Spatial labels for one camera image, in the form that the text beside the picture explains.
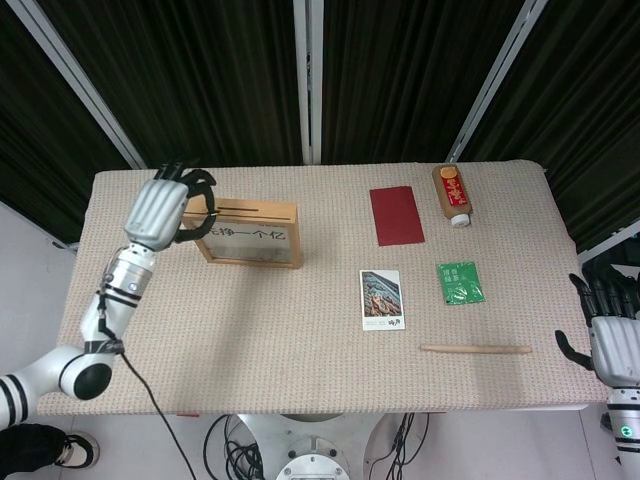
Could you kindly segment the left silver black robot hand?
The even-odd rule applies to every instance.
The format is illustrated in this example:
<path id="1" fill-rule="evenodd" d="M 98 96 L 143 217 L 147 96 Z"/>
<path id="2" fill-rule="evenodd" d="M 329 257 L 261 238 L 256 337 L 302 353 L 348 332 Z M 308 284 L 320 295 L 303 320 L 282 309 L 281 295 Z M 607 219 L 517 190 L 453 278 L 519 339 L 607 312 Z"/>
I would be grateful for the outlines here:
<path id="1" fill-rule="evenodd" d="M 124 230 L 131 243 L 159 252 L 173 243 L 201 240 L 213 227 L 217 216 L 213 188 L 216 180 L 203 169 L 185 172 L 182 162 L 163 164 L 138 194 L 125 223 Z M 181 229 L 182 218 L 189 201 L 202 196 L 204 219 L 198 227 Z"/>

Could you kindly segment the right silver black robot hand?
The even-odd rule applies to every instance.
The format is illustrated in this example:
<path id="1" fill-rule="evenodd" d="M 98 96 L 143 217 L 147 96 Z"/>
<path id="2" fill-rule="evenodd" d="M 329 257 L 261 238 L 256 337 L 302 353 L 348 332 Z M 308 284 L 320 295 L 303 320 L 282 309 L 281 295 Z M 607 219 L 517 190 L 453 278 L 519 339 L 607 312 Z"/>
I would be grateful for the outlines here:
<path id="1" fill-rule="evenodd" d="M 612 389 L 640 389 L 640 274 L 625 276 L 608 265 L 583 278 L 571 273 L 569 280 L 579 297 L 590 353 L 576 351 L 557 330 L 561 353 Z"/>

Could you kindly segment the grey round robot base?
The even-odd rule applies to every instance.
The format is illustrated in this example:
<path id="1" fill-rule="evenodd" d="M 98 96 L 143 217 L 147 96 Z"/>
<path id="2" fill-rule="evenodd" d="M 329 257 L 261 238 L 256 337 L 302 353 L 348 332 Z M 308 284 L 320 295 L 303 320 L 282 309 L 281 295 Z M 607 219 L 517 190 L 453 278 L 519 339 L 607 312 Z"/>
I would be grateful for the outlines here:
<path id="1" fill-rule="evenodd" d="M 265 480 L 365 480 L 365 453 L 381 413 L 241 414 Z"/>

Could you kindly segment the wooden coin box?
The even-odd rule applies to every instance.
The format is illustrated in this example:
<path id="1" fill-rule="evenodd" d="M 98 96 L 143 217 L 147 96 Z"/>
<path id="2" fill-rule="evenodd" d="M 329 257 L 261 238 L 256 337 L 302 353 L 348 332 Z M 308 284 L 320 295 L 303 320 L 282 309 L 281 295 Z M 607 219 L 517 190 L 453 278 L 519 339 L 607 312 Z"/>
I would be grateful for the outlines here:
<path id="1" fill-rule="evenodd" d="M 214 264 L 297 269 L 302 265 L 297 206 L 218 198 L 215 221 L 195 242 Z"/>

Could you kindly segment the black bag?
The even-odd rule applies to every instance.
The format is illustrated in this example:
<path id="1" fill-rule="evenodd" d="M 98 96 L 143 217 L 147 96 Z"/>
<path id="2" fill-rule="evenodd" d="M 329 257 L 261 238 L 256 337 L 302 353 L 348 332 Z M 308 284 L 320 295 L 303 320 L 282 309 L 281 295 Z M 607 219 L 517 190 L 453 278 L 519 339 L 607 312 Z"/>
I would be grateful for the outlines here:
<path id="1" fill-rule="evenodd" d="M 603 272 L 609 266 L 622 275 L 636 278 L 640 274 L 640 241 L 629 239 L 590 262 L 590 267 L 597 272 Z"/>

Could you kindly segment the wooden drumstick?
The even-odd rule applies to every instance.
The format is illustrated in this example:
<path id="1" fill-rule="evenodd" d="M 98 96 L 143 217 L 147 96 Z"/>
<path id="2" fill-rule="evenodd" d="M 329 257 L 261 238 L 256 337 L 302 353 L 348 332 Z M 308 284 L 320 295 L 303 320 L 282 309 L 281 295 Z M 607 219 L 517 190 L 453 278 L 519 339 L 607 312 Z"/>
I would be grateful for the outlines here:
<path id="1" fill-rule="evenodd" d="M 503 345 L 450 345 L 450 344 L 421 344 L 424 352 L 443 354 L 478 354 L 478 355 L 526 355 L 531 354 L 530 346 Z"/>

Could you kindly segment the black divider curtain panel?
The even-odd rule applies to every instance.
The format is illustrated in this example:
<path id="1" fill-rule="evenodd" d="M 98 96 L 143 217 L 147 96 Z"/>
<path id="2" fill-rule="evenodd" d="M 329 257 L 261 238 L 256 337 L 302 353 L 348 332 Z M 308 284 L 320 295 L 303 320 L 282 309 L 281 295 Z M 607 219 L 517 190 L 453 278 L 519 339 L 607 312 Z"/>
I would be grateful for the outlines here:
<path id="1" fill-rule="evenodd" d="M 325 0 L 321 161 L 441 163 L 524 0 Z"/>
<path id="2" fill-rule="evenodd" d="M 5 0 L 0 0 L 0 202 L 79 240 L 94 177 L 128 164 Z"/>
<path id="3" fill-rule="evenodd" d="M 460 159 L 539 164 L 578 250 L 640 219 L 640 0 L 548 0 Z"/>
<path id="4" fill-rule="evenodd" d="M 144 163 L 303 162 L 292 0 L 38 0 Z"/>

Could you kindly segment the green tea sachet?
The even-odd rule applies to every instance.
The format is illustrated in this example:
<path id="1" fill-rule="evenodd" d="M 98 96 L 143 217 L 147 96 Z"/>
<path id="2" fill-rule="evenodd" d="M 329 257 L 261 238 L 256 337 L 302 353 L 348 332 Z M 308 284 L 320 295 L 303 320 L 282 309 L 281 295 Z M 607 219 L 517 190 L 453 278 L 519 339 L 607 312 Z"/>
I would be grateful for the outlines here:
<path id="1" fill-rule="evenodd" d="M 482 303 L 485 295 L 474 262 L 437 265 L 443 299 L 447 305 Z"/>

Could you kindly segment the beige woven tablecloth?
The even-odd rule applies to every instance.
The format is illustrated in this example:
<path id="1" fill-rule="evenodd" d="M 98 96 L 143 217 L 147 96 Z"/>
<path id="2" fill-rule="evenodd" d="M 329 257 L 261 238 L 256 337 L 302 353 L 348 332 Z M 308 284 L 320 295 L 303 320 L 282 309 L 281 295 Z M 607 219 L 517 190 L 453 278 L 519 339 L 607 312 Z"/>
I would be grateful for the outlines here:
<path id="1" fill-rule="evenodd" d="M 221 198 L 293 202 L 298 269 L 208 263 L 192 243 L 158 254 L 108 389 L 40 400 L 49 415 L 346 413 L 556 407 L 606 388 L 559 351 L 588 334 L 569 274 L 579 268 L 543 168 L 460 169 L 471 224 L 444 217 L 428 164 L 221 168 Z M 370 191 L 410 186 L 425 242 L 378 244 Z M 482 303 L 447 305 L 443 263 L 474 262 Z M 398 270 L 402 331 L 362 329 L 359 272 Z M 421 344 L 530 346 L 526 355 L 443 354 Z"/>

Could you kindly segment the brown bottle with red label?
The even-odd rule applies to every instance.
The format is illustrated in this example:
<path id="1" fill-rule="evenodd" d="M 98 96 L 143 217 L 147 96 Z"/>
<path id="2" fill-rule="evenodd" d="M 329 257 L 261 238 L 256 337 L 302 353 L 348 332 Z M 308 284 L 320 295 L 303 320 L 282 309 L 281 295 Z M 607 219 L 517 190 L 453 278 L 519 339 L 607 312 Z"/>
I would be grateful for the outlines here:
<path id="1" fill-rule="evenodd" d="M 453 227 L 469 226 L 472 205 L 459 169 L 454 164 L 437 165 L 432 178 L 445 218 Z"/>

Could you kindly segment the white bordered photo postcard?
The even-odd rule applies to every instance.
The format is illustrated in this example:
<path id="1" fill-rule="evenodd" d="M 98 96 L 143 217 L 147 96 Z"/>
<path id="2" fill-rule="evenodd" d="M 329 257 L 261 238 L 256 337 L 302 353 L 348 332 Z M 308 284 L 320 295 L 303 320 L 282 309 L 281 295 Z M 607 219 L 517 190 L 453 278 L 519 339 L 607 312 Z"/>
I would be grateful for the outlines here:
<path id="1" fill-rule="evenodd" d="M 361 270 L 359 272 L 362 329 L 402 331 L 405 308 L 398 270 Z"/>

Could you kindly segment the red paper envelope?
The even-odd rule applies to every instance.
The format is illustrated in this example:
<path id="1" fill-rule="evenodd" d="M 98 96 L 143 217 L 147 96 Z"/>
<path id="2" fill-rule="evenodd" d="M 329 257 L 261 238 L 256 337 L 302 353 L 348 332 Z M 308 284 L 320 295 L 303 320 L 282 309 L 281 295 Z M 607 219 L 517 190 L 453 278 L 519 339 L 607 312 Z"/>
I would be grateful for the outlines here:
<path id="1" fill-rule="evenodd" d="M 370 200 L 377 240 L 381 247 L 425 242 L 410 186 L 372 189 Z"/>

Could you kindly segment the black and white sneaker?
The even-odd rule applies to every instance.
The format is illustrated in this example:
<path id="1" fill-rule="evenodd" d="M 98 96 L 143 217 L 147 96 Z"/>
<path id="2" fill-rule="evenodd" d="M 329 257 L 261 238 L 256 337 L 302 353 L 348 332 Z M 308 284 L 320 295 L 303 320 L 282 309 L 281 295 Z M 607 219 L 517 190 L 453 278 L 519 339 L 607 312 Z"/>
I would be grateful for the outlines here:
<path id="1" fill-rule="evenodd" d="M 67 434 L 64 447 L 54 465 L 66 469 L 87 469 L 94 466 L 100 458 L 97 440 L 86 432 Z"/>

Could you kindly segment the person's black trouser leg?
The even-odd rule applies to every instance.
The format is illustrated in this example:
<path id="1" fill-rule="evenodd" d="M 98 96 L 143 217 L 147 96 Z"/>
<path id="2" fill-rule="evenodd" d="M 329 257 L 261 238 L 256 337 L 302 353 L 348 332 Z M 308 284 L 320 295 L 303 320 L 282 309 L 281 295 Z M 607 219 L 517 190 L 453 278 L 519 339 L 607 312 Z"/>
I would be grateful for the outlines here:
<path id="1" fill-rule="evenodd" d="M 41 424 L 20 424 L 0 431 L 0 480 L 53 465 L 65 448 L 66 436 L 63 430 Z"/>

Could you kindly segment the white divider frame post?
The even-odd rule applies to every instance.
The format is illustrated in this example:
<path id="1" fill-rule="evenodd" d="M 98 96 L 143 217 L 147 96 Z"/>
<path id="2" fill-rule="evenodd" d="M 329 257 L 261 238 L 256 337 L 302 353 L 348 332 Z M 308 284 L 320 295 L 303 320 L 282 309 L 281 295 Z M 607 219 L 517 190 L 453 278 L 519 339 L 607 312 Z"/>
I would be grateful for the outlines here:
<path id="1" fill-rule="evenodd" d="M 36 0 L 4 0 L 45 56 L 132 169 L 147 169 L 141 154 Z"/>
<path id="2" fill-rule="evenodd" d="M 445 157 L 446 163 L 458 162 L 462 157 L 548 2 L 549 0 L 523 0 L 514 23 Z"/>
<path id="3" fill-rule="evenodd" d="M 325 0 L 292 0 L 304 165 L 322 161 Z"/>

